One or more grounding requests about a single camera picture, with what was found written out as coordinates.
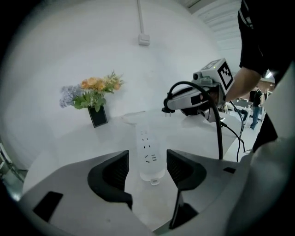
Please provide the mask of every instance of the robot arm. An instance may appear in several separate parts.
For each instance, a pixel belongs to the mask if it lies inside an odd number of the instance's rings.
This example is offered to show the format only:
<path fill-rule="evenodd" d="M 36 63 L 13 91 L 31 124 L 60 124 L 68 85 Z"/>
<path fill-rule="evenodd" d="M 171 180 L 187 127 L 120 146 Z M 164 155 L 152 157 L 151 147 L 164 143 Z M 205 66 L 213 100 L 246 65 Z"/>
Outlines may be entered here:
<path fill-rule="evenodd" d="M 225 96 L 233 82 L 234 78 L 224 58 L 210 62 L 199 72 L 194 73 L 192 81 L 208 93 L 214 92 L 218 95 L 217 107 L 225 103 Z M 186 116 L 202 114 L 209 122 L 215 121 L 207 100 L 202 100 L 200 95 L 201 92 L 191 86 L 182 88 L 176 91 L 172 98 L 164 100 L 162 111 L 174 113 L 175 110 L 181 110 Z"/>

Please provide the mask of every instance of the jeans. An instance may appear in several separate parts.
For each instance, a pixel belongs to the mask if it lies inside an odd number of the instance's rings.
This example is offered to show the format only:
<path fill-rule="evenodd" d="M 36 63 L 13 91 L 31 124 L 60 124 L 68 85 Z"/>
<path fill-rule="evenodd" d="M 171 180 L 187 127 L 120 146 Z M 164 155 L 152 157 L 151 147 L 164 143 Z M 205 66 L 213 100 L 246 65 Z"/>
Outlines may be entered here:
<path fill-rule="evenodd" d="M 253 122 L 250 125 L 251 129 L 255 129 L 255 126 L 257 124 L 258 115 L 261 113 L 262 107 L 254 106 L 253 107 Z"/>
<path fill-rule="evenodd" d="M 247 119 L 248 112 L 247 112 L 246 110 L 239 110 L 239 112 L 240 112 L 240 114 L 244 115 L 243 120 L 244 120 L 244 122 L 245 122 L 246 119 Z"/>

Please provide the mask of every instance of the blue flower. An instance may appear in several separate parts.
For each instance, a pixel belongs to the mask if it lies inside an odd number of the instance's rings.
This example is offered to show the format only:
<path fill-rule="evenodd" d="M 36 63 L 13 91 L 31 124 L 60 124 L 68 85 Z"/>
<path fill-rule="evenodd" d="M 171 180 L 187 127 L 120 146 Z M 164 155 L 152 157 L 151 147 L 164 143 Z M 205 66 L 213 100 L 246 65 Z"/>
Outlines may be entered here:
<path fill-rule="evenodd" d="M 62 93 L 62 97 L 59 100 L 59 105 L 61 108 L 65 108 L 67 106 L 73 106 L 74 105 L 73 99 L 76 96 L 82 95 L 82 89 L 80 85 L 63 86 L 60 92 Z"/>

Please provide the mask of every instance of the black vase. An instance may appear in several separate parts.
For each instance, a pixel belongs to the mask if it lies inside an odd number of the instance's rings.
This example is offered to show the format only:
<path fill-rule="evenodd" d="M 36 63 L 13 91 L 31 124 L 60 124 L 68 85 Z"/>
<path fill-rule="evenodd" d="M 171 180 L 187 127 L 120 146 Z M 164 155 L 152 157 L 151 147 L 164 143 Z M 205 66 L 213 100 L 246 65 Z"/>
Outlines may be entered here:
<path fill-rule="evenodd" d="M 106 113 L 103 106 L 100 107 L 98 112 L 95 111 L 94 107 L 88 108 L 88 111 L 94 128 L 107 123 Z"/>

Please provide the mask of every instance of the orange flower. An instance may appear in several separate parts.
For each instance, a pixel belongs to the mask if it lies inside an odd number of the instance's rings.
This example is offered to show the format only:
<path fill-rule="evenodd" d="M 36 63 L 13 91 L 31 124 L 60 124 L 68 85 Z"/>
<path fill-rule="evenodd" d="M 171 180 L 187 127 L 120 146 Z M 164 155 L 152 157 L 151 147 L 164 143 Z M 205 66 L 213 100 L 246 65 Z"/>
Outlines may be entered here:
<path fill-rule="evenodd" d="M 87 89 L 88 88 L 88 83 L 87 83 L 87 79 L 83 80 L 82 83 L 81 83 L 81 87 L 83 89 Z"/>
<path fill-rule="evenodd" d="M 115 89 L 115 90 L 119 90 L 120 87 L 121 87 L 120 84 L 119 84 L 119 83 L 116 83 L 115 86 L 114 86 L 114 89 Z"/>
<path fill-rule="evenodd" d="M 97 82 L 97 79 L 94 78 L 94 77 L 91 77 L 91 78 L 89 78 L 89 79 L 87 80 L 87 84 L 88 84 L 89 86 L 93 86 L 93 85 L 95 85 L 96 82 Z"/>
<path fill-rule="evenodd" d="M 95 84 L 95 87 L 98 90 L 102 91 L 106 87 L 106 83 L 105 83 L 105 81 L 103 79 L 98 79 L 96 84 Z"/>

